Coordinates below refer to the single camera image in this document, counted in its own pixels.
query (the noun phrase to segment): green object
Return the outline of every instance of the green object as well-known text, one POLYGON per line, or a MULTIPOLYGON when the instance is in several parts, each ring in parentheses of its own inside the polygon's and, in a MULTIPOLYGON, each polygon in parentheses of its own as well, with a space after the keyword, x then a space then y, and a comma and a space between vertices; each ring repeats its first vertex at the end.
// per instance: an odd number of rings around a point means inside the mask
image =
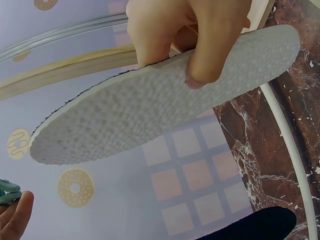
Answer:
POLYGON ((19 185, 0 179, 0 205, 11 204, 20 198, 22 196, 20 190, 19 185))

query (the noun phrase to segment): donut print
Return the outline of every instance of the donut print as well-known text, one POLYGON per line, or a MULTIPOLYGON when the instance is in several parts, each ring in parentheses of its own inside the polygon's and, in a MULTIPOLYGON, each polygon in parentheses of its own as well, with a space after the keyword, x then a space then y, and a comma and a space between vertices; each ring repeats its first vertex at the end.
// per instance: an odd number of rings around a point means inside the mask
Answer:
POLYGON ((66 171, 58 181, 58 193, 62 201, 71 208, 82 208, 95 193, 94 183, 85 170, 66 171))
POLYGON ((29 150, 30 134, 24 128, 14 130, 8 138, 6 150, 14 160, 19 160, 25 156, 29 150))
POLYGON ((20 62, 20 61, 22 61, 23 59, 25 59, 25 58, 29 55, 30 52, 31 52, 31 51, 25 51, 24 53, 21 53, 21 54, 15 56, 15 57, 13 58, 13 61, 15 61, 15 62, 20 62))
POLYGON ((58 0, 34 0, 34 5, 42 11, 47 11, 52 9, 58 0))

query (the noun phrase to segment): black shoe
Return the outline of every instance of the black shoe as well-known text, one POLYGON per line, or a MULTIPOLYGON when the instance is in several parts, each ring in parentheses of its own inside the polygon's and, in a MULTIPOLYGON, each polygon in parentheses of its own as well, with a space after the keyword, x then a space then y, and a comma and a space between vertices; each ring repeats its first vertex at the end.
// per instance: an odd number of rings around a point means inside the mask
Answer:
POLYGON ((198 240, 284 240, 297 224, 287 208, 269 207, 198 240))

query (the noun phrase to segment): white pipe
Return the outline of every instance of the white pipe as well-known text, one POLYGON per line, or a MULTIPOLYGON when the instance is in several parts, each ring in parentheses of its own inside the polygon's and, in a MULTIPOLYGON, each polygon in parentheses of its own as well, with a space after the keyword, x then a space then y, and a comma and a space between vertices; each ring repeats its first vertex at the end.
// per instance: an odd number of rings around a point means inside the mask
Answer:
POLYGON ((309 188, 309 183, 307 180, 306 172, 304 165, 302 163, 302 159, 300 157, 299 150, 297 148, 296 142, 294 137, 291 133, 289 128, 288 122, 285 118, 284 113, 282 112, 280 105, 274 95, 271 87, 268 83, 260 86, 269 106, 274 115, 276 123, 279 126, 281 131, 284 143, 288 149, 292 165, 295 171, 296 178, 298 180, 298 184, 301 191, 302 201, 305 210, 306 216, 306 223, 309 232, 309 239, 310 240, 317 240, 318 233, 317 233, 317 223, 316 223, 316 214, 314 209, 314 204, 309 188))

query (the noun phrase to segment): white insole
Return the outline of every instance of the white insole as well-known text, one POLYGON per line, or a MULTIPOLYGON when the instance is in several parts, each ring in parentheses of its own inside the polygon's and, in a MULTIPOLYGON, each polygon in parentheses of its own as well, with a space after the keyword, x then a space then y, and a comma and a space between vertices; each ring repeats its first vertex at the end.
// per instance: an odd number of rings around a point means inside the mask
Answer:
POLYGON ((278 77, 299 50, 296 30, 279 25, 241 35, 219 80, 202 89, 185 84, 193 51, 112 77, 52 113, 32 134, 30 155, 62 165, 130 150, 278 77))

